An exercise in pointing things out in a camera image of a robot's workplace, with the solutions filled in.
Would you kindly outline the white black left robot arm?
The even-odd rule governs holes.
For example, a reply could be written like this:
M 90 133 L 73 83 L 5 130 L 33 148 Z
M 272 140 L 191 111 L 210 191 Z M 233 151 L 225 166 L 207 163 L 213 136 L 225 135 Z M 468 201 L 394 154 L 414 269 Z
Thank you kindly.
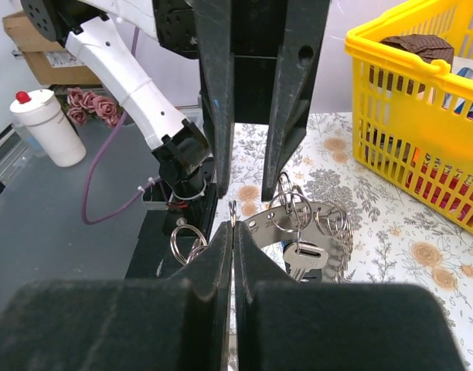
M 306 134 L 328 18 L 327 1 L 24 1 L 35 29 L 84 63 L 114 95 L 180 199 L 198 198 L 202 162 L 213 156 L 226 195 L 235 123 L 265 124 L 261 197 Z M 198 60 L 203 127 L 168 101 L 122 41 L 115 19 L 161 47 Z

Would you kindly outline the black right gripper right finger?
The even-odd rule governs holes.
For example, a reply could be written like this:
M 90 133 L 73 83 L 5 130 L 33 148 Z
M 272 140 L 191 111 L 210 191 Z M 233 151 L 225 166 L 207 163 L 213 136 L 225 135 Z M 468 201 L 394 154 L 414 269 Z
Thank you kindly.
M 412 284 L 299 283 L 234 228 L 241 370 L 462 370 L 440 305 Z

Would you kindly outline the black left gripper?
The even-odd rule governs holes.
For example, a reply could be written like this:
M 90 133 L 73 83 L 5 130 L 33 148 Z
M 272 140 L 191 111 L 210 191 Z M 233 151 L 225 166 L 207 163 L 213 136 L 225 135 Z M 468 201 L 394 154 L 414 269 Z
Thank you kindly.
M 199 58 L 213 123 L 217 196 L 230 185 L 235 117 L 247 124 L 269 121 L 261 198 L 271 200 L 306 135 L 330 2 L 194 1 L 193 10 L 185 1 L 152 4 L 160 46 Z

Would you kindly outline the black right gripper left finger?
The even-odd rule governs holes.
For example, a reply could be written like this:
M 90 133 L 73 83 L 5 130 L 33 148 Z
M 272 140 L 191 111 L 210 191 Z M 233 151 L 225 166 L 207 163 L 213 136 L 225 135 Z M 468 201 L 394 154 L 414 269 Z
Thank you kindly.
M 0 315 L 0 370 L 224 370 L 233 229 L 166 279 L 36 281 Z

